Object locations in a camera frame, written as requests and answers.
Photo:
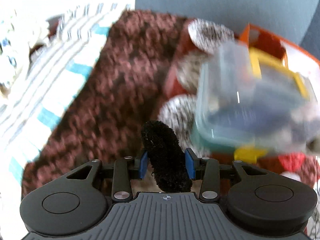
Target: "striped fabric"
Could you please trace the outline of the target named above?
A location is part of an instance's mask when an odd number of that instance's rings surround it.
[[[81,91],[99,58],[110,26],[125,7],[130,6],[110,7],[101,3],[68,11],[59,24],[57,37],[32,65],[23,94],[13,110],[0,109],[1,152],[8,160],[9,175],[19,186],[25,164],[38,157]]]

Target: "ridged surface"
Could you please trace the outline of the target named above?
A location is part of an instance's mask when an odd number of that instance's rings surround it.
[[[115,204],[96,227],[76,236],[24,240],[307,240],[304,234],[285,238],[251,235],[232,224],[216,204],[200,203],[193,193],[140,193],[129,203]]]

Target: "brown patterned fabric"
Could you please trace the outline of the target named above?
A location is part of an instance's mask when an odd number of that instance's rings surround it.
[[[83,90],[23,174],[22,196],[91,159],[111,162],[141,148],[185,18],[126,11],[112,26]]]

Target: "white and teal fabric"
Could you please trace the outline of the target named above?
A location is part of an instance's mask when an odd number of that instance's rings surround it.
[[[38,157],[65,111],[99,59],[111,25],[130,5],[78,6],[60,21],[57,35],[31,65],[13,109],[0,109],[0,230],[6,236],[24,228],[19,213],[21,179],[27,162]]]

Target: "metal screw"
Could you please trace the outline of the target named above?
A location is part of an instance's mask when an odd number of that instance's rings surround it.
[[[202,196],[204,198],[212,199],[212,198],[216,198],[218,194],[214,191],[205,191],[202,193]]]
[[[130,194],[126,191],[119,191],[119,192],[115,193],[114,196],[117,199],[126,199],[130,196]]]

